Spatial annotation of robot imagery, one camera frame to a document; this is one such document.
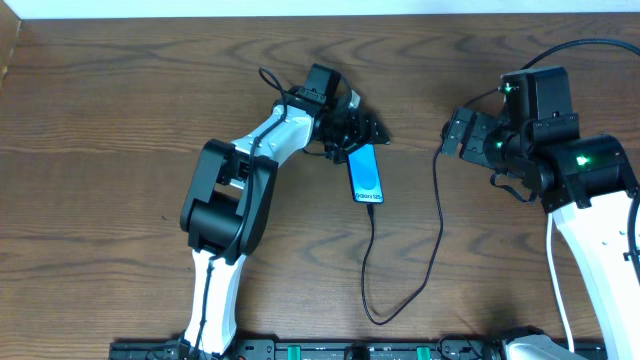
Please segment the blue Galaxy smartphone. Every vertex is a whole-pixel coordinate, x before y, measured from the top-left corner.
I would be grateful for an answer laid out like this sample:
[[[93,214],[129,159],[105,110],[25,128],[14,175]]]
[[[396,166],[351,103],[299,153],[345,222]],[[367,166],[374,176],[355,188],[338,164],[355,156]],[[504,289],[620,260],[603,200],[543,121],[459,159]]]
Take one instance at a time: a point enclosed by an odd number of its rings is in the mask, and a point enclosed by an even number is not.
[[[384,194],[374,145],[367,144],[349,154],[347,165],[353,200],[357,203],[382,204]]]

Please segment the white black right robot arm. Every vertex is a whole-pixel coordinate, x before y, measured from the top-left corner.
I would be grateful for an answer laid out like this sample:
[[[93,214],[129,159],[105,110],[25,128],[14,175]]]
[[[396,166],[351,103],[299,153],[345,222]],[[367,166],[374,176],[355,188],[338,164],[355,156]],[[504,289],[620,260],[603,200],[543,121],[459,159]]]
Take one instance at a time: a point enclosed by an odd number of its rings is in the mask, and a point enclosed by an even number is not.
[[[458,107],[441,151],[521,180],[579,266],[610,359],[639,356],[639,181],[611,135],[583,137],[560,66],[502,75],[501,114]]]

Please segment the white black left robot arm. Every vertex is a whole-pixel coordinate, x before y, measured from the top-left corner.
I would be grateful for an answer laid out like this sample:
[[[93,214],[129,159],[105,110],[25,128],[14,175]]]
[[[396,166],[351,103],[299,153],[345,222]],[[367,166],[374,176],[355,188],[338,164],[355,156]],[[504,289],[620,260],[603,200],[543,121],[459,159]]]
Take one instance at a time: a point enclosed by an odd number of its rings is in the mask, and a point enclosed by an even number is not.
[[[181,359],[219,359],[232,344],[242,269],[266,229],[278,170],[292,155],[319,142],[323,157],[347,164],[355,201],[384,201],[374,148],[389,144],[391,133],[348,80],[314,64],[304,84],[285,89],[269,69],[258,73],[279,93],[269,117],[232,142],[204,145],[181,210],[195,269]]]

